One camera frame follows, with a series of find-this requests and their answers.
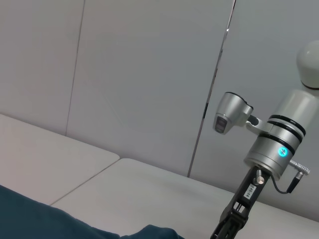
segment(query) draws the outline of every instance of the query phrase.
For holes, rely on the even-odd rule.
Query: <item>cable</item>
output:
[[[279,190],[279,188],[277,187],[277,184],[276,184],[275,178],[274,178],[274,176],[273,176],[272,174],[270,174],[270,177],[271,177],[271,179],[273,180],[274,187],[275,187],[275,189],[277,190],[277,192],[279,192],[279,193],[281,193],[281,194],[288,194],[288,192],[287,192],[287,191],[286,191],[286,192],[283,192],[283,191],[280,191],[280,190]]]

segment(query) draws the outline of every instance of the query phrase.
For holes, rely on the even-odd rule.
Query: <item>fabric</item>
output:
[[[64,211],[0,185],[0,239],[183,239],[174,230],[149,225],[120,237],[93,228]]]

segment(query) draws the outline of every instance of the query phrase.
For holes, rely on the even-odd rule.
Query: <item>blue indicator light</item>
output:
[[[281,157],[286,157],[288,155],[288,149],[286,147],[280,147],[278,149],[278,154],[281,156]]]

